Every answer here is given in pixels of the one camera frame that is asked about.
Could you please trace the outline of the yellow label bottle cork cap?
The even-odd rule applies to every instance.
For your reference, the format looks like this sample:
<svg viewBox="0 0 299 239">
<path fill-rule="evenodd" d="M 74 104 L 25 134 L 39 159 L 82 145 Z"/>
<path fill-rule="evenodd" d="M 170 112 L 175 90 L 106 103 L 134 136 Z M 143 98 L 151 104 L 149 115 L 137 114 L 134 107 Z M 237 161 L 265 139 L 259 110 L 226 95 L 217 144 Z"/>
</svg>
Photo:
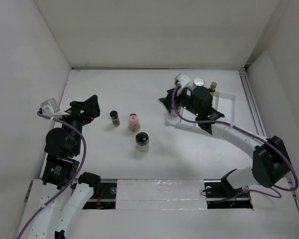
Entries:
<svg viewBox="0 0 299 239">
<path fill-rule="evenodd" d="M 212 82 L 210 87 L 209 87 L 209 93 L 210 95 L 214 95 L 215 91 L 216 91 L 216 87 L 217 87 L 217 83 L 216 82 Z"/>
</svg>

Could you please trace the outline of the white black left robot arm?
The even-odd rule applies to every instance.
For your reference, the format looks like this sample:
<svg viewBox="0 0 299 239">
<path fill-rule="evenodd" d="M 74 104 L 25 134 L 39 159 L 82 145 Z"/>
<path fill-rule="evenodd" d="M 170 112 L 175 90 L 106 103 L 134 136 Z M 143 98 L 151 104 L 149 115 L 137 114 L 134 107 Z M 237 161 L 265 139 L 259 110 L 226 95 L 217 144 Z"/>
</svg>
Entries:
<svg viewBox="0 0 299 239">
<path fill-rule="evenodd" d="M 101 177 L 80 170 L 87 154 L 83 126 L 100 116 L 97 95 L 72 101 L 62 111 L 55 99 L 41 103 L 37 116 L 61 124 L 45 137 L 46 163 L 39 207 L 17 235 L 30 228 L 30 239 L 65 239 L 87 201 L 101 193 Z"/>
</svg>

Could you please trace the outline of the black lid white powder jar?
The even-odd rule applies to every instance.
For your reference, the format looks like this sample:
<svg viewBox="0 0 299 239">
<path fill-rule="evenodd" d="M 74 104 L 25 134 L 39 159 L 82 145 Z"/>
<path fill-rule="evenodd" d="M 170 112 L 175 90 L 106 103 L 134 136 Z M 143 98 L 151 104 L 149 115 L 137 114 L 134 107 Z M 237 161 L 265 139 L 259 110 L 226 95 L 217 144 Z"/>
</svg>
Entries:
<svg viewBox="0 0 299 239">
<path fill-rule="evenodd" d="M 147 152 L 149 150 L 149 136 L 145 132 L 139 132 L 136 137 L 136 149 L 139 152 Z"/>
</svg>

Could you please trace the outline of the blue label silver lid jar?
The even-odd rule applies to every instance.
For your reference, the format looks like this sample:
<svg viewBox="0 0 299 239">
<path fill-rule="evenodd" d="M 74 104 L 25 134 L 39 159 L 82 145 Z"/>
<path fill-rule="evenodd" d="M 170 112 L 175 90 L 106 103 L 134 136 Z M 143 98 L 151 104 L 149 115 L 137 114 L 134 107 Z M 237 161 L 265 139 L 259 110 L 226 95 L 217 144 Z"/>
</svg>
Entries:
<svg viewBox="0 0 299 239">
<path fill-rule="evenodd" d="M 203 87 L 205 85 L 205 81 L 203 78 L 197 77 L 193 80 L 192 83 L 192 89 L 195 89 L 197 87 Z"/>
</svg>

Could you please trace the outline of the pink lid spice jar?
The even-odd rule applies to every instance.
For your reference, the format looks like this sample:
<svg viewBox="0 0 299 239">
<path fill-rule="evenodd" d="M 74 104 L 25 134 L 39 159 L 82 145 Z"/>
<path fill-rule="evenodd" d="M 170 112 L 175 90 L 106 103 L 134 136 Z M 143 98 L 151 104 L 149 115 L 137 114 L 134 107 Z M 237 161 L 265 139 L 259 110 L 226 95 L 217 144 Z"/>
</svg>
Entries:
<svg viewBox="0 0 299 239">
<path fill-rule="evenodd" d="M 132 113 L 129 116 L 129 130 L 131 132 L 138 132 L 140 130 L 140 122 L 137 114 Z"/>
</svg>

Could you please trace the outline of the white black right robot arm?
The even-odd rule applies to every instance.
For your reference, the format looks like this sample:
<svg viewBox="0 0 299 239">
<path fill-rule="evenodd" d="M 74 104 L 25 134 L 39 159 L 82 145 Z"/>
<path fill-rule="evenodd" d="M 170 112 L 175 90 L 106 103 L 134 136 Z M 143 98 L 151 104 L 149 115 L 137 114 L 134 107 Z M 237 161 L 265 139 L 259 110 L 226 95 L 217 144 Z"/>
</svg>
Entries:
<svg viewBox="0 0 299 239">
<path fill-rule="evenodd" d="M 299 181 L 284 142 L 277 136 L 261 137 L 223 121 L 225 116 L 213 108 L 213 97 L 207 88 L 191 90 L 176 85 L 159 101 L 169 113 L 175 112 L 181 120 L 197 124 L 206 133 L 229 142 L 251 158 L 250 167 L 233 169 L 220 179 L 224 195 L 230 197 L 239 189 L 257 184 L 276 191 L 279 188 L 276 183 L 288 173 L 295 180 L 295 185 L 288 190 L 298 188 Z"/>
</svg>

